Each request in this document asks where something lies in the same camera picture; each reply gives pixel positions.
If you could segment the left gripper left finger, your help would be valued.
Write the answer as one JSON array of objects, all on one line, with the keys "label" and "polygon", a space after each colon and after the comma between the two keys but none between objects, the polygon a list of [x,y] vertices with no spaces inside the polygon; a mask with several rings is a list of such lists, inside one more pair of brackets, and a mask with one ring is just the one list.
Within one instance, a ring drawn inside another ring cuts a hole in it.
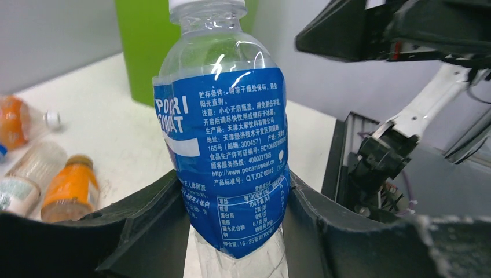
[{"label": "left gripper left finger", "polygon": [[2,277],[182,277],[190,222],[171,170],[77,221],[1,213]]}]

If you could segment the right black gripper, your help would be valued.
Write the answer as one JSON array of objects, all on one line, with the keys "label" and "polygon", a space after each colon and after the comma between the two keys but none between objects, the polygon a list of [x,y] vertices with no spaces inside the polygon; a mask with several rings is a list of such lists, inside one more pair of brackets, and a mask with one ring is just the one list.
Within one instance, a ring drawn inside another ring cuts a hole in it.
[{"label": "right black gripper", "polygon": [[386,60],[387,38],[434,49],[446,63],[490,68],[490,1],[406,1],[394,14],[393,4],[367,3],[331,1],[295,37],[296,50],[345,63]]}]

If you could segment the small orange juice bottle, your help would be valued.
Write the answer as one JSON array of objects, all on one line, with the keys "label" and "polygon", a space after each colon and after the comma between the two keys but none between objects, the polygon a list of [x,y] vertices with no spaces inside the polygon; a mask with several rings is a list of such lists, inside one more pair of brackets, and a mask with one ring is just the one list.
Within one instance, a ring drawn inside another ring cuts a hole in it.
[{"label": "small orange juice bottle", "polygon": [[42,221],[76,221],[96,211],[100,187],[93,166],[86,155],[68,158],[46,190],[41,205]]}]

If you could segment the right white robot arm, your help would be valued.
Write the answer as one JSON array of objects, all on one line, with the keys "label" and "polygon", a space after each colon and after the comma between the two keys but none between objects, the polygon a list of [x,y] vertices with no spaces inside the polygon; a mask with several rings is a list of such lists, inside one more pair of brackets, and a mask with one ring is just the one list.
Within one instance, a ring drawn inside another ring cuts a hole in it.
[{"label": "right white robot arm", "polygon": [[344,63],[442,62],[423,90],[362,142],[349,179],[355,196],[368,197],[399,175],[445,106],[490,79],[490,2],[330,1],[295,47]]}]

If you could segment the blue label bottle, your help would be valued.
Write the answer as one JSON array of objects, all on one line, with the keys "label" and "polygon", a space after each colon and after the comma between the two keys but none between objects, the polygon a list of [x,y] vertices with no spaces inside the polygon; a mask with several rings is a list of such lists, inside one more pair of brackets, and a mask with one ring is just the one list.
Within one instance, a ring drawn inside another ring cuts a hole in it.
[{"label": "blue label bottle", "polygon": [[155,111],[203,277],[287,277],[286,85],[243,31],[244,1],[170,1],[181,30],[153,79]]}]

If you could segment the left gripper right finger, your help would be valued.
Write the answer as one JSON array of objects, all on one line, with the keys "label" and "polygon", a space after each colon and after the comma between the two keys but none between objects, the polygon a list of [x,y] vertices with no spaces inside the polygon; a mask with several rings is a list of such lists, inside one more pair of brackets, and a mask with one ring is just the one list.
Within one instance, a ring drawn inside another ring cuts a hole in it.
[{"label": "left gripper right finger", "polygon": [[290,175],[289,277],[489,277],[490,218],[416,215],[383,224]]}]

